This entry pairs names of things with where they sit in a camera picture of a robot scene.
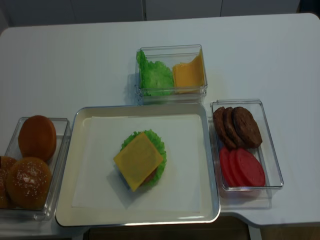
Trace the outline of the sesame bun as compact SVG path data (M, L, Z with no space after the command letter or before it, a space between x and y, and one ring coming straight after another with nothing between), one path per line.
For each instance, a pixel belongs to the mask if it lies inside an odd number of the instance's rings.
M17 162L15 158L9 156L0 157L0 208L1 209L15 209L17 206L11 200L7 188L6 180L11 167Z
M52 180L49 166L40 158L24 157L9 170L5 181L10 199L19 207L40 210Z

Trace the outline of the green lettuce leaf on burger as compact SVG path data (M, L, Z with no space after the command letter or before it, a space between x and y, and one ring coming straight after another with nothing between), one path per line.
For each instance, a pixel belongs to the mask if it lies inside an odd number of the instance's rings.
M152 142L152 144L155 146L155 148L163 158L162 162L157 167L157 172L155 177L146 185L141 185L144 187L152 188L161 179L167 164L167 152L165 149L165 143L162 141L162 138L158 136L157 133L155 133L152 129L144 130L144 131L134 131L130 136L128 136L123 141L120 150L122 151L128 144L130 144L141 133L144 133L148 137L148 139Z

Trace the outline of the green lettuce leaves in box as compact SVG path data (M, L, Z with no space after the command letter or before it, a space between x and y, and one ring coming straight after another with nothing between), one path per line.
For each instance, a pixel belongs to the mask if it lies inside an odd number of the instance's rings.
M173 73L162 61L148 61L145 53L137 52L136 60L140 72L139 87L144 96L167 96L171 95L170 88L174 87Z

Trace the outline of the yellow cheese slice on burger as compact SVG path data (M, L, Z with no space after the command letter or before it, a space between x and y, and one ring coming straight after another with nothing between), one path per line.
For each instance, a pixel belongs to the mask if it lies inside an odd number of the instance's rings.
M144 132L113 158L113 161L132 192L141 186L163 161L163 157Z

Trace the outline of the clear lettuce and cheese box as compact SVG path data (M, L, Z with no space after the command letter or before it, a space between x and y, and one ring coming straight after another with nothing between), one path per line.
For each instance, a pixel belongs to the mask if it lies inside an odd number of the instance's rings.
M177 46L159 46L159 47L142 47L138 51L142 50L148 61L156 62L161 61L170 70L173 72L172 68L177 63L178 56L184 53L196 53L202 50L202 46L199 44L196 45L177 45ZM163 96L144 96L143 89L140 88L141 76L139 65L137 62L137 53L136 53L136 64L135 64L135 93L138 98L138 101L142 105L150 105L150 104L167 104L167 103L200 103L207 94L207 76L205 70L205 63L203 57L204 64L204 72L205 72L205 80L206 87L202 91L197 91L194 93L185 93L185 94L177 94L177 90L175 87L169 88L169 91L172 91L170 95Z

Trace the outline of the yellow cheese slices in box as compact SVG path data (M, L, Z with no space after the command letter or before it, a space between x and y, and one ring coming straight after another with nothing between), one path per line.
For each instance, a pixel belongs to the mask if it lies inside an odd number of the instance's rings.
M177 94L201 92L207 86L203 51L179 54L172 74Z

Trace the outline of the brown patty in burger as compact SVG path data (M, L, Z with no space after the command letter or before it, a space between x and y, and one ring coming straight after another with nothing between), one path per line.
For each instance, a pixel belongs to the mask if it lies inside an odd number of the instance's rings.
M152 173L146 177L146 179L141 183L141 186L146 185L149 183L156 175L158 168L152 171Z

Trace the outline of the white rectangular serving tray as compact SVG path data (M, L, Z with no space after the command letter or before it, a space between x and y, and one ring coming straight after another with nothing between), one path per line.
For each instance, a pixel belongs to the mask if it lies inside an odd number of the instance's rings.
M153 187L131 191L114 157L144 130L163 141L166 166ZM220 209L201 104L84 107L75 115L55 212L61 226L211 223Z

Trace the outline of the left brown meat patty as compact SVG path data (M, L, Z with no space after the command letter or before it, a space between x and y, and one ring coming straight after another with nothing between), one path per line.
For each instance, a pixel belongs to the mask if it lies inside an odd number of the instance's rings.
M219 107L214 113L213 113L213 123L216 130L216 133L221 140L221 142L224 144L224 146L228 150L236 149L236 144L233 142L231 138L226 133L224 122L223 122L223 113L225 108Z

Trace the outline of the brown meat patty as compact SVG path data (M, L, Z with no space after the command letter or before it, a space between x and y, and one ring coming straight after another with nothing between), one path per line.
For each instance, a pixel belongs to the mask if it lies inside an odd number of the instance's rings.
M213 113L213 123L216 130L216 133L221 140L221 142L224 144L224 146L228 150L236 149L236 144L233 142L231 138L226 133L224 122L223 122L223 113L225 108L219 107L214 113Z
M263 142L260 129L253 115L244 107L238 106L231 112L234 128L247 148L258 148Z
M232 111L232 107L227 107L223 111L223 124L225 132L228 135L228 137L235 143L237 148L245 148L246 144L236 132L234 122L232 119Z

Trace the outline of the middle brown meat patty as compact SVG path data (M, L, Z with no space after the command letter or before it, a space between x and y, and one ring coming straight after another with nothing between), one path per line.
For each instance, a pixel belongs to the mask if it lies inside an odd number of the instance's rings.
M225 132L228 135L228 137L235 143L237 148L245 148L246 144L236 132L234 122L232 119L232 111L232 107L227 107L223 111L223 124Z

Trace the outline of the right brown meat patty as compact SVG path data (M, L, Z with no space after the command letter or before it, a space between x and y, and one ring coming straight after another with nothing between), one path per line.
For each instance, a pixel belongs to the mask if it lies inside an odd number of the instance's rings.
M258 148L263 142L260 129L253 115L244 107L238 106L231 112L234 128L247 148Z

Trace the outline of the white paper sheet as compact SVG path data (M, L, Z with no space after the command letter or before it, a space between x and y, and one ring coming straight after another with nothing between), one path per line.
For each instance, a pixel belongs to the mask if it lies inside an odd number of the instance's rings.
M155 186L133 192L114 157L133 132L150 129L164 142L166 167ZM197 114L93 117L72 204L111 210L198 212L203 143L202 121Z

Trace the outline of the left red tomato slice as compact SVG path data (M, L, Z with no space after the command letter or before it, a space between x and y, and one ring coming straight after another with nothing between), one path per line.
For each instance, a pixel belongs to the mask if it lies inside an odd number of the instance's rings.
M229 156L230 156L229 150L225 146L222 147L219 151L219 161L220 161L223 177L229 187L236 187L236 182L234 180L231 167L230 167Z

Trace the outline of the red tomato slice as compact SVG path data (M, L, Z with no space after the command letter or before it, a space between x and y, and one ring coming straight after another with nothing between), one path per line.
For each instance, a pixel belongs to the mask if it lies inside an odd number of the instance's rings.
M245 186L265 186L265 172L260 162L252 153L242 148L237 149L235 153L235 163Z
M229 154L229 167L230 171L233 177L233 180L235 182L235 186L237 187L244 187L246 185L244 179L242 178L242 175L240 173L239 168L236 165L236 150L233 149Z
M220 161L223 177L229 187L236 187L236 182L234 180L231 167L230 167L229 156L230 156L229 150L225 146L222 147L219 151L219 161Z

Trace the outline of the middle red tomato slice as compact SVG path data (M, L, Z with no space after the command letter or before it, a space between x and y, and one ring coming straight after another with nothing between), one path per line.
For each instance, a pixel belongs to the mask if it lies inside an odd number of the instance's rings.
M240 173L239 168L236 165L236 150L233 149L229 154L229 167L230 171L233 177L233 180L235 182L235 186L237 187L244 187L246 185L244 179L242 178L242 175Z

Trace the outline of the clear patty and tomato box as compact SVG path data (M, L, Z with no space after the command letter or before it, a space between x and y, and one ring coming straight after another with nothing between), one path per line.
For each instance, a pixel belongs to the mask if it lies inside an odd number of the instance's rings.
M229 187L223 176L220 164L220 150L225 147L217 135L213 113L220 107L225 109L228 107L243 107L249 110L257 122L262 143L258 148L237 148L232 150L244 149L255 156L260 162L265 174L265 186L236 186ZM214 163L216 165L216 178L221 195L224 198L238 199L270 199L272 196L284 186L284 180L278 163L276 151L271 137L268 121L266 118L263 104L258 99L241 99L241 100L217 100L210 103L211 110L211 133L214 145Z

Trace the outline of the right red tomato slice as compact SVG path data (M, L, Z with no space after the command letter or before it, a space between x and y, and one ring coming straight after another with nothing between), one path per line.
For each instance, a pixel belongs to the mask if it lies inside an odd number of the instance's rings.
M252 153L242 148L237 149L235 153L235 163L245 186L265 186L265 172L260 162Z

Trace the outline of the plain brown bun bottom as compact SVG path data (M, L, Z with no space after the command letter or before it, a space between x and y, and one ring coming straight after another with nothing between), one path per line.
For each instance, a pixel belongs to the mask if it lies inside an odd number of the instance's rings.
M49 118L34 115L23 123L18 135L18 146L24 158L36 157L47 162L53 156L56 145L56 129Z

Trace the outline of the clear bun box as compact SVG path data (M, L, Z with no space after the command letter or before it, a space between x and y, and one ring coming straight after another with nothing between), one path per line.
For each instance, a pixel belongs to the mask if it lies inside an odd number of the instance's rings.
M71 139L70 122L66 118L50 119L56 130L56 149L47 162L52 173L52 180L44 205L40 209L3 208L0 210L0 218L15 221L47 221L56 211L63 172L66 162L66 154Z

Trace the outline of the sesame bun top at edge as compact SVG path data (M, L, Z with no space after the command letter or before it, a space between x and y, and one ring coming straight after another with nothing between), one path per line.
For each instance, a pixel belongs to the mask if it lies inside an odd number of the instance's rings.
M15 158L9 156L0 157L0 208L1 209L15 209L17 206L11 200L7 188L6 180L11 167L17 162Z

